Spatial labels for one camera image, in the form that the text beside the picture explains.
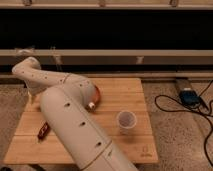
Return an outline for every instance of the paper cup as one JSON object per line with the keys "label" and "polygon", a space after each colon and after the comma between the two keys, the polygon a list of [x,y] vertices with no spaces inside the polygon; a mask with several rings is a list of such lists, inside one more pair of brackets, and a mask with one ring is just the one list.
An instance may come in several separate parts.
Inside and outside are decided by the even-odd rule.
{"label": "paper cup", "polygon": [[129,111],[121,111],[117,115],[117,124],[122,134],[131,135],[137,124],[136,115]]}

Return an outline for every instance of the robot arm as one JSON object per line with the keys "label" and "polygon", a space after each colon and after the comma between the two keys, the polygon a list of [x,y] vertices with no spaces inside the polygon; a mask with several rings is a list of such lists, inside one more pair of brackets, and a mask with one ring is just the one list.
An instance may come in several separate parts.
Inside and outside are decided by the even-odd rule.
{"label": "robot arm", "polygon": [[41,71],[35,58],[13,68],[31,94],[42,94],[40,107],[46,121],[76,164],[84,171],[137,171],[105,131],[85,110],[97,88],[83,76]]}

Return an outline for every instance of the wooden table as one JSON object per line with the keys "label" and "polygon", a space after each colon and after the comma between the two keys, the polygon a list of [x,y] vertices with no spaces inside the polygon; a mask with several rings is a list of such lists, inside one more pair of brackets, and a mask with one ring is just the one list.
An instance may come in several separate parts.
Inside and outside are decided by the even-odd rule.
{"label": "wooden table", "polygon": [[[140,79],[92,78],[99,87],[102,101],[91,113],[133,163],[156,163],[158,156],[147,113]],[[138,123],[132,136],[120,134],[116,115],[129,110],[137,115]],[[54,132],[43,142],[37,134],[44,123],[39,109],[39,96],[27,103],[15,135],[4,158],[5,164],[71,164],[72,157],[64,149]]]}

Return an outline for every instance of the concrete floor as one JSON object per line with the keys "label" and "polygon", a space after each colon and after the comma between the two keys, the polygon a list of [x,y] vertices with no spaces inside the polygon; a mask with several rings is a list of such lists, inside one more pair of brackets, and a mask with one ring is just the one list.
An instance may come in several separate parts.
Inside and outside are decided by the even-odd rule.
{"label": "concrete floor", "polygon": [[[200,92],[207,82],[193,83]],[[144,171],[208,171],[213,170],[203,153],[203,140],[209,125],[199,116],[189,113],[165,113],[156,108],[155,96],[167,94],[177,97],[172,82],[144,82],[145,98],[150,114],[153,134],[159,156],[158,164],[143,164]],[[213,98],[213,85],[204,94],[206,101]],[[27,91],[22,85],[0,85],[0,167],[9,143],[27,102]],[[165,107],[179,108],[174,103],[162,100]],[[213,148],[213,136],[209,141],[209,150]],[[32,171],[27,165],[9,166],[15,171]],[[70,165],[44,165],[48,171],[77,171]]]}

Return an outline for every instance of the dark background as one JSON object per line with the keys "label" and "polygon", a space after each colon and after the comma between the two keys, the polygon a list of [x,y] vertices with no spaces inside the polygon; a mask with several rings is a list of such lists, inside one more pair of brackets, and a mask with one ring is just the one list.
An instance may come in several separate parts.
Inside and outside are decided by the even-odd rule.
{"label": "dark background", "polygon": [[213,11],[0,10],[0,49],[213,49]]}

